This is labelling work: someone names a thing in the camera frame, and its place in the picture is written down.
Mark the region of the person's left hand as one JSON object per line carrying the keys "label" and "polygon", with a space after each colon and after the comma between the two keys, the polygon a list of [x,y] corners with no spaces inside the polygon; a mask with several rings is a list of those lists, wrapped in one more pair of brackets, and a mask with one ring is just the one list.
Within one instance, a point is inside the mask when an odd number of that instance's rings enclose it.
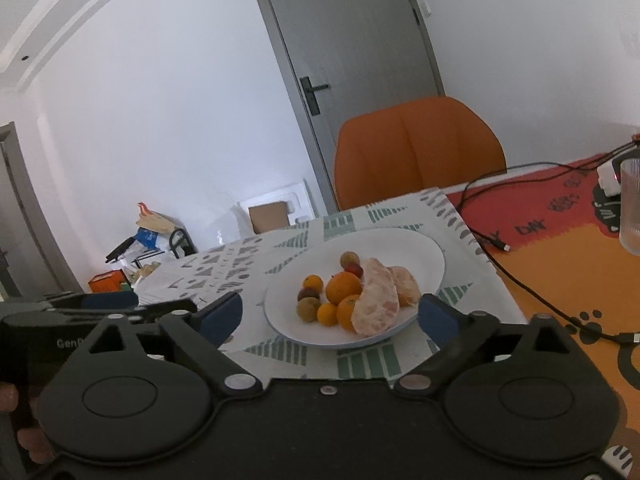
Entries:
{"label": "person's left hand", "polygon": [[[18,407],[20,395],[14,385],[1,384],[1,411],[12,413]],[[29,458],[38,465],[49,463],[54,459],[54,453],[49,441],[42,429],[37,427],[25,427],[17,430],[17,443],[29,454]]]}

